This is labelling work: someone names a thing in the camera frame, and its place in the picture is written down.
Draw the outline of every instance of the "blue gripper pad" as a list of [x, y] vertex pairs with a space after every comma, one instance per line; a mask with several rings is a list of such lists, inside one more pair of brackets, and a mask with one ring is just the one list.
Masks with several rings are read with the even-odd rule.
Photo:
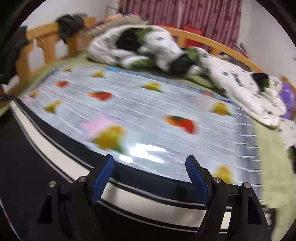
[[198, 200], [200, 200], [204, 205], [206, 205], [209, 202], [209, 197], [207, 192], [208, 186], [204, 181], [202, 175], [194, 165], [193, 160], [190, 158], [190, 156], [186, 158], [185, 168], [191, 180], [191, 183], [195, 189]]
[[95, 204], [96, 201], [101, 199], [103, 191], [107, 185], [107, 182], [111, 176], [111, 173], [114, 168], [114, 158], [110, 155], [109, 159], [106, 161], [106, 164], [102, 168], [102, 171], [97, 176], [96, 180], [94, 181], [93, 185], [91, 186], [92, 196], [91, 202]]

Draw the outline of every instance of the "purple balloon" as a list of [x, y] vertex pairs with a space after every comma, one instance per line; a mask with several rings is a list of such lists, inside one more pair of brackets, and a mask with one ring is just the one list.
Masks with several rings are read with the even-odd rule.
[[287, 106], [287, 113], [284, 114], [282, 117], [285, 119], [289, 119], [295, 104], [294, 93], [288, 83], [283, 82], [282, 84], [283, 85], [280, 92], [280, 97]]

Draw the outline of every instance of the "silver bolt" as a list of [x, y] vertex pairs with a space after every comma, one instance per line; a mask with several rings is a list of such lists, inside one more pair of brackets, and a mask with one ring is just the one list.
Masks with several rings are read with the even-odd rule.
[[82, 177], [78, 178], [78, 181], [79, 181], [80, 183], [85, 182], [85, 181], [86, 181], [86, 176], [82, 176]]
[[213, 181], [216, 183], [220, 183], [221, 182], [221, 178], [219, 177], [213, 177]]
[[249, 184], [249, 183], [244, 183], [244, 187], [245, 187], [245, 188], [250, 188], [250, 187], [251, 187], [251, 184]]
[[52, 188], [52, 187], [54, 187], [56, 185], [56, 182], [55, 181], [51, 181], [50, 183], [49, 183], [49, 186]]

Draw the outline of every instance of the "curtain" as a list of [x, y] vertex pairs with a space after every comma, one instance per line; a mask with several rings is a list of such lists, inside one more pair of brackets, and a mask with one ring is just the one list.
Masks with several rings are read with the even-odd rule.
[[124, 12], [136, 12], [152, 24], [184, 24], [228, 47], [237, 42], [242, 0], [125, 0]]

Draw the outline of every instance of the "striped curtain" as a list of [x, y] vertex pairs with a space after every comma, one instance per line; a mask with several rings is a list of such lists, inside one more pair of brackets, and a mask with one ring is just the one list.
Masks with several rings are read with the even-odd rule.
[[155, 25], [188, 24], [226, 46], [237, 42], [242, 0], [123, 0], [122, 6]]

